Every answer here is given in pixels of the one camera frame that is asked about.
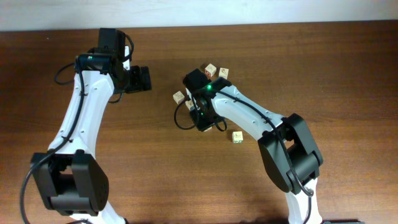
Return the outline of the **green letter N block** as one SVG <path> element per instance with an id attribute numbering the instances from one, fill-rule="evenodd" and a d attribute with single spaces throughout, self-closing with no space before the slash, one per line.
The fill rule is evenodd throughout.
<path id="1" fill-rule="evenodd" d="M 235 144 L 242 143 L 244 141 L 243 132 L 242 131 L 234 131 L 232 133 L 232 140 L 233 140 L 233 143 L 235 143 Z"/>

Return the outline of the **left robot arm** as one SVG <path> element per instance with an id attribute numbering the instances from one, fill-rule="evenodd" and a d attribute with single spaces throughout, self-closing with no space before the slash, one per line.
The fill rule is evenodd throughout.
<path id="1" fill-rule="evenodd" d="M 33 177 L 46 209 L 74 223 L 127 223 L 111 206 L 109 180 L 95 148 L 113 95 L 151 90 L 149 69 L 130 64 L 134 44 L 121 30 L 101 28 L 98 46 L 75 58 L 74 88 L 63 123 L 47 152 L 33 154 Z"/>

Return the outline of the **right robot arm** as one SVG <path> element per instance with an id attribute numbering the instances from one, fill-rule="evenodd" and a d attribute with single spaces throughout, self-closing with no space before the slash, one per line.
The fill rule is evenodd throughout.
<path id="1" fill-rule="evenodd" d="M 273 113 L 229 80 L 210 80 L 199 69 L 188 73 L 183 84 L 193 103 L 195 128 L 204 132 L 228 119 L 257 141 L 267 175 L 285 193 L 289 223 L 322 223 L 316 187 L 323 157 L 304 119 Z"/>

